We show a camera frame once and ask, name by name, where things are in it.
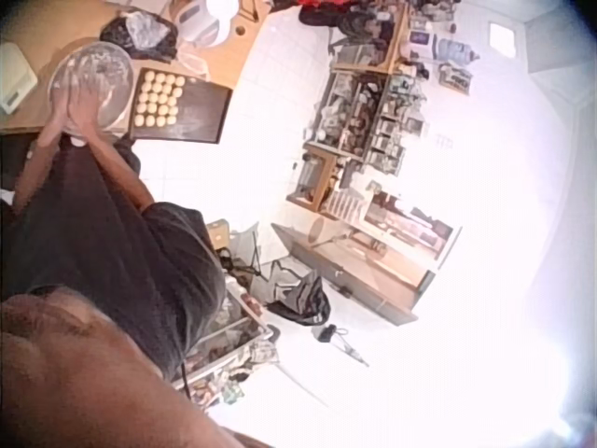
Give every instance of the dark t-shirt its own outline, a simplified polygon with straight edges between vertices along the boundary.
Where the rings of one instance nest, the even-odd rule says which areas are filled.
[[[65,286],[92,301],[171,379],[225,294],[201,213],[140,213],[88,147],[57,154],[2,241],[2,299]]]

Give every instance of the white kettle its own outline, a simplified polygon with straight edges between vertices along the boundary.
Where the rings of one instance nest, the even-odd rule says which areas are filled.
[[[224,42],[239,12],[239,0],[197,0],[184,6],[174,20],[178,35],[200,47]]]

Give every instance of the plastic bag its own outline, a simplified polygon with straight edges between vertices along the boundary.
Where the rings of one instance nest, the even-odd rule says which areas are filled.
[[[129,31],[129,26],[133,30],[134,38]],[[167,29],[167,33],[161,36],[164,29]],[[177,39],[178,30],[171,22],[146,11],[124,12],[120,17],[109,22],[100,33],[100,40],[118,45],[133,59],[152,59],[163,63],[170,63],[176,58]],[[150,43],[155,44],[154,47],[146,49],[137,47],[137,45],[144,47]]]

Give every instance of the dark baking tray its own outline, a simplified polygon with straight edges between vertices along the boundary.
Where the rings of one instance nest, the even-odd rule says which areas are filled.
[[[172,72],[142,68],[135,85],[129,119],[129,133],[132,139],[145,140],[184,140],[187,142],[219,143],[228,113],[228,106],[232,90],[211,82],[205,82],[195,77],[185,77],[187,82],[183,87],[183,95],[178,98],[178,115],[176,124],[162,128],[146,126],[137,128],[134,118],[141,86],[145,82],[146,72],[169,75]]]

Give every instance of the man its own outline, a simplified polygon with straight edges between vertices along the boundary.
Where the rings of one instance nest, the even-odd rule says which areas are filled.
[[[3,228],[0,439],[241,446],[169,384],[225,294],[201,214],[155,203],[98,131],[93,81],[70,84]],[[87,146],[58,148],[67,117]]]

